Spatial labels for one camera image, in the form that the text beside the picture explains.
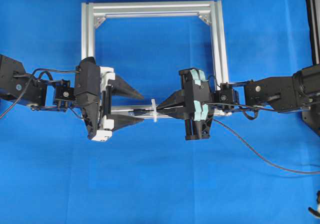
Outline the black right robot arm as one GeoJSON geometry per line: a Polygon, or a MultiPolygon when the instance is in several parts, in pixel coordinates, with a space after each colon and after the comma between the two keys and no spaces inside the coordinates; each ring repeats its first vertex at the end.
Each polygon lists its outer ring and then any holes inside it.
{"type": "Polygon", "coordinates": [[[258,81],[220,83],[211,90],[200,69],[179,72],[181,89],[157,106],[157,112],[184,120],[186,140],[208,139],[214,114],[241,112],[249,120],[260,110],[277,113],[302,112],[303,122],[316,134],[320,126],[320,67],[313,65],[292,76],[258,81]]]}

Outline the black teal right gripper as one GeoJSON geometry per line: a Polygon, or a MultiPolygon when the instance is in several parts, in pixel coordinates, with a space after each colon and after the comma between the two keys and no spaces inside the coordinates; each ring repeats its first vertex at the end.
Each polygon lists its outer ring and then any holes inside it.
{"type": "Polygon", "coordinates": [[[208,105],[212,101],[209,81],[204,71],[196,68],[181,70],[179,75],[182,89],[161,102],[157,112],[185,120],[186,140],[208,139],[214,113],[208,105]]]}

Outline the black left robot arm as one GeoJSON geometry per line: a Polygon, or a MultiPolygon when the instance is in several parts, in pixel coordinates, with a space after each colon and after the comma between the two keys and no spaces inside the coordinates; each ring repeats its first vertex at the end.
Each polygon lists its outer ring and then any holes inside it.
{"type": "Polygon", "coordinates": [[[65,112],[80,109],[79,118],[84,121],[88,139],[107,141],[113,132],[143,122],[142,118],[113,114],[112,96],[143,99],[143,96],[125,80],[116,75],[113,68],[100,67],[94,57],[86,57],[72,72],[74,86],[69,80],[54,80],[53,70],[42,69],[27,73],[19,61],[1,55],[0,96],[33,111],[65,112]]]}

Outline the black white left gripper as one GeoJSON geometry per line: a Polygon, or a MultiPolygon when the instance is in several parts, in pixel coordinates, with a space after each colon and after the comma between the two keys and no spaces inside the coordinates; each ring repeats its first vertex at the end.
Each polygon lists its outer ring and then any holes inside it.
{"type": "Polygon", "coordinates": [[[121,129],[144,121],[125,115],[114,115],[113,120],[107,117],[104,104],[109,104],[108,88],[113,96],[123,96],[142,100],[144,96],[116,75],[113,68],[100,67],[94,57],[86,57],[76,67],[74,96],[80,108],[88,131],[88,139],[107,141],[112,137],[113,129],[121,129]]]}

